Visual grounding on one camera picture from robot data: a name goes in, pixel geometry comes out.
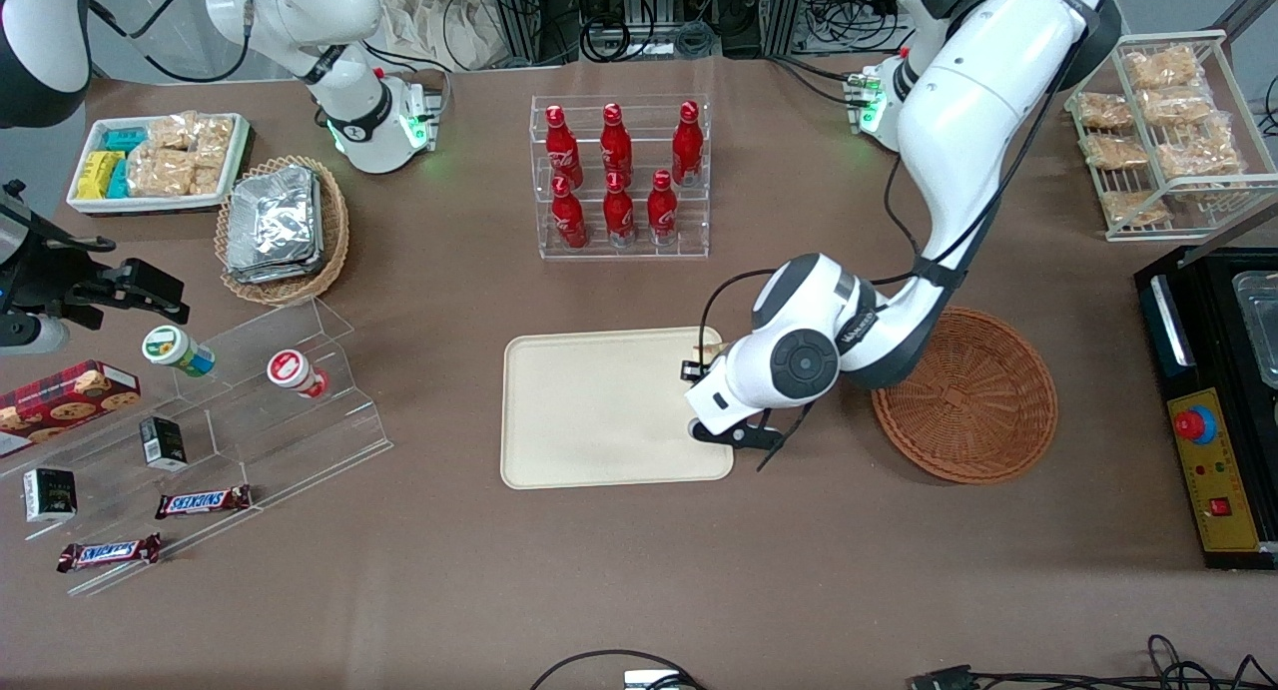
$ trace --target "red emergency stop button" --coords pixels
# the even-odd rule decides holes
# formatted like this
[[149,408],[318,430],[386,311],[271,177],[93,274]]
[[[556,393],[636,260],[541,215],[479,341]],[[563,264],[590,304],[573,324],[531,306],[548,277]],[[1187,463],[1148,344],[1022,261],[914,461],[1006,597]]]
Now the red emergency stop button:
[[1205,446],[1215,440],[1215,417],[1203,406],[1182,409],[1172,419],[1172,427],[1177,436],[1195,445]]

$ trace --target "acrylic bottle rack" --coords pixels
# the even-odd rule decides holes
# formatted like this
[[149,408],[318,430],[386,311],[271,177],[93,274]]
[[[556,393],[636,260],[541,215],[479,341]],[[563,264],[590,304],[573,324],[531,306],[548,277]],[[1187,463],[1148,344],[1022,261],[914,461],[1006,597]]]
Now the acrylic bottle rack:
[[[337,342],[351,326],[318,299],[276,308],[206,340],[217,354],[206,377],[175,372],[175,394],[68,432],[49,446],[23,450],[23,465],[0,473],[0,491],[22,496],[27,470],[61,468],[75,473],[77,515],[56,525],[31,524],[28,546],[49,561],[50,572],[68,543],[137,540],[158,533],[160,564],[277,503],[392,447],[373,400],[351,376]],[[308,400],[272,385],[266,363],[279,350],[296,349],[328,376],[320,399]],[[147,417],[181,427],[188,466],[178,473],[143,463],[138,424]],[[160,494],[252,487],[253,503],[235,512],[192,514],[156,520]],[[93,594],[132,578],[143,562],[86,569],[68,575],[68,594]]]
[[[702,147],[702,176],[698,185],[675,185],[679,208],[675,212],[677,239],[674,244],[652,243],[648,231],[648,193],[653,171],[670,170],[672,139],[679,126],[679,109],[686,100],[700,106],[699,123],[705,143]],[[608,243],[603,222],[603,157],[599,134],[603,132],[603,106],[616,102],[630,132],[634,150],[635,243],[615,248]],[[585,213],[589,243],[571,249],[555,229],[551,212],[551,162],[546,153],[546,109],[561,106],[569,129],[576,135],[585,180],[574,190]],[[533,203],[537,208],[537,243],[543,258],[555,261],[610,261],[611,258],[705,258],[711,253],[711,102],[705,93],[611,95],[610,97],[533,97],[529,118],[533,167]]]

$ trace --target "table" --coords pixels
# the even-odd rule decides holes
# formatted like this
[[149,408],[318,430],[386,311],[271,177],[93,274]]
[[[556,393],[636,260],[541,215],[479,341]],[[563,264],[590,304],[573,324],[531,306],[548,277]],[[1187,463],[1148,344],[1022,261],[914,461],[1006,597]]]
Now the table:
[[[1201,570],[1145,351],[1130,276],[1167,245],[1099,239],[1066,118],[1045,123],[956,298],[1017,327],[1054,374],[1059,431],[1028,477],[932,480],[888,445],[868,395],[840,383],[763,473],[746,454],[720,482],[511,491],[498,445],[515,336],[690,326],[734,272],[818,249],[887,276],[910,254],[882,210],[889,155],[767,63],[571,65],[454,84],[438,152],[364,176],[312,125],[296,82],[96,82],[91,120],[243,112],[258,132],[253,161],[311,155],[337,175],[354,240],[326,299],[357,327],[350,362],[396,447],[91,599],[63,595],[66,579],[24,547],[10,498],[6,687],[521,689],[607,647],[666,656],[722,690],[898,687],[961,662],[1143,672],[1150,632],[1209,667],[1247,652],[1273,664],[1278,579]],[[611,89],[713,95],[708,261],[538,258],[530,97]],[[893,204],[927,234],[906,175]],[[183,277],[197,339],[265,310],[219,284],[211,216],[91,221],[59,208],[56,221]],[[712,323],[725,336],[748,331],[758,289],[722,295]],[[60,356],[4,359],[5,386],[82,358],[150,379],[135,340],[155,322],[109,312]],[[644,666],[594,661],[547,687],[619,687],[621,670]]]

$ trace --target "brown woven basket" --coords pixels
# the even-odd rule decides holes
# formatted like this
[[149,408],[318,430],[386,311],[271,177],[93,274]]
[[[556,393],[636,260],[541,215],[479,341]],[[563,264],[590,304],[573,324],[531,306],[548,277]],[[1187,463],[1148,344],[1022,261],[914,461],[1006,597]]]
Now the brown woven basket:
[[[290,304],[296,299],[308,298],[308,295],[320,295],[325,290],[328,290],[328,286],[332,286],[332,281],[337,280],[341,267],[346,263],[346,249],[350,245],[350,220],[346,213],[346,198],[343,198],[341,189],[337,188],[337,180],[334,180],[332,172],[322,162],[314,161],[311,157],[286,155],[286,157],[273,157],[271,161],[250,167],[244,172],[244,176],[266,175],[266,172],[279,171],[294,162],[298,166],[309,167],[311,171],[316,171],[316,176],[320,176],[320,213],[323,213],[323,253],[328,258],[325,262],[325,267],[316,276],[284,277],[281,281],[268,281],[268,284],[240,284],[240,281],[229,276],[227,272],[222,272],[222,285],[227,286],[239,298],[247,299],[247,302]],[[213,252],[217,253],[217,258],[222,262],[224,267],[226,266],[226,225],[230,216],[230,195],[222,199],[222,207],[217,211],[217,235],[213,236]]]
[[1026,473],[1056,434],[1056,386],[1043,359],[998,318],[947,308],[919,365],[874,391],[874,413],[932,475],[993,484]]

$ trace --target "red bottle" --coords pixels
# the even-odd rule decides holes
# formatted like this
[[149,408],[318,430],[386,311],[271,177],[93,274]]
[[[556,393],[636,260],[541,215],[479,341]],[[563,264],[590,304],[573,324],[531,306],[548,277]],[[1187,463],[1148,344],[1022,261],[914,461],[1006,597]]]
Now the red bottle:
[[630,132],[621,123],[621,107],[611,102],[603,107],[603,134],[599,135],[603,148],[603,172],[620,172],[626,189],[634,175],[634,153],[630,150]]
[[702,109],[691,100],[685,100],[684,106],[679,109],[675,158],[671,164],[675,184],[699,185],[702,181],[702,147],[705,144],[705,134],[702,134],[702,125],[698,121],[700,112]]
[[648,194],[648,230],[652,231],[652,243],[657,245],[674,244],[679,239],[675,230],[675,208],[679,199],[675,190],[670,189],[670,171],[665,167],[652,175],[652,193]]
[[635,243],[635,203],[620,172],[611,171],[606,179],[608,194],[603,195],[603,221],[608,225],[608,243],[624,249]]
[[551,167],[557,176],[573,181],[574,189],[581,188],[581,155],[576,148],[576,138],[564,121],[564,109],[557,106],[546,107],[546,155],[551,157]]
[[581,202],[573,194],[570,181],[565,176],[556,176],[551,181],[555,190],[555,199],[551,203],[551,212],[555,213],[555,229],[560,231],[564,244],[570,249],[584,249],[590,243],[590,236],[585,231],[585,217],[581,213]]

